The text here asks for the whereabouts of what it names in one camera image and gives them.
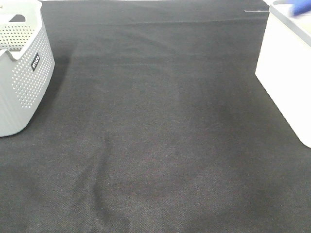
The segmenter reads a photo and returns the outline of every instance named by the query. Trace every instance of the white container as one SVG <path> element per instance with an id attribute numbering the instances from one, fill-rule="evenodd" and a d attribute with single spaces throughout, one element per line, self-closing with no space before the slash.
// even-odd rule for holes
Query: white container
<path id="1" fill-rule="evenodd" d="M 54 59 L 34 0 L 0 0 L 0 136 L 26 127 L 49 85 Z M 23 15 L 24 22 L 10 22 Z"/>
<path id="2" fill-rule="evenodd" d="M 301 142 L 311 147 L 311 15 L 293 18 L 286 2 L 270 7 L 256 76 Z"/>

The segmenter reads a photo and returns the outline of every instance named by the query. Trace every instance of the black fabric surface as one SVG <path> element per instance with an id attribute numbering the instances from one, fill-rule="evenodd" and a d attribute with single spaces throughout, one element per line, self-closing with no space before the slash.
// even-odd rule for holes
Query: black fabric surface
<path id="1" fill-rule="evenodd" d="M 56 66 L 0 139 L 1 233 L 309 233 L 311 150 L 255 77 L 260 0 L 44 2 Z"/>

